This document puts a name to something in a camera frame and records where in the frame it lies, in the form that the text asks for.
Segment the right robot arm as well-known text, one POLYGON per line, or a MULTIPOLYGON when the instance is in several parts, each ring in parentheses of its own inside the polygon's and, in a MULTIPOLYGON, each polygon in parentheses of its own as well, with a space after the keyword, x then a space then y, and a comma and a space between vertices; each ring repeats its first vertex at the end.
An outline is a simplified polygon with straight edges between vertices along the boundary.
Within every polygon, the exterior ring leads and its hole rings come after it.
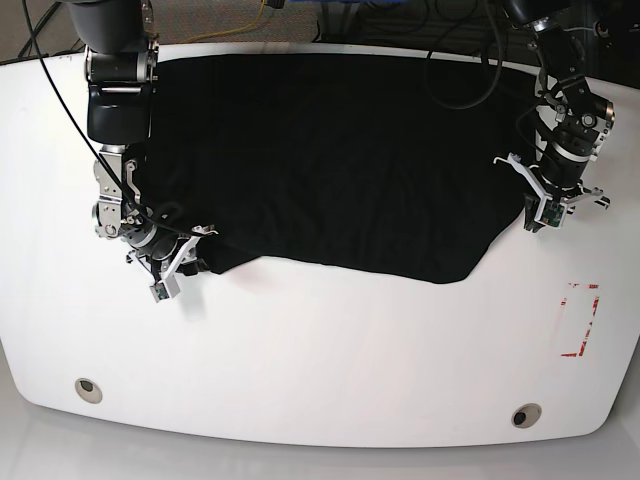
POLYGON ((75 31, 85 45, 88 84, 86 132, 100 144, 94 163, 99 185, 93 208, 99 237, 129 245, 127 260, 149 279, 155 301, 176 297, 177 275, 195 275, 204 264, 198 242, 211 225, 184 232, 175 226, 177 205, 144 204, 135 175, 151 135, 151 101, 157 80, 159 45, 148 1, 71 1, 75 31))

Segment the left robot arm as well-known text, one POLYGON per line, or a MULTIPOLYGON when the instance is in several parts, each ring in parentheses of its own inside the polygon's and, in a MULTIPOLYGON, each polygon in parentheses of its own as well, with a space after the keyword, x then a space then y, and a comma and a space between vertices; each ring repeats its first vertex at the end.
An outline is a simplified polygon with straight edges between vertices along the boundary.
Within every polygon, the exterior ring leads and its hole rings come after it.
POLYGON ((540 61, 537 100, 517 121, 529 118, 545 146, 532 144, 540 158, 530 163, 514 153, 494 161, 511 166, 529 184, 524 228, 532 233, 561 228, 582 201, 610 205, 601 189, 584 186, 582 175, 613 129, 614 106, 591 91, 582 48, 556 20, 569 6, 568 1, 504 3, 509 20, 533 35, 531 48, 540 61))

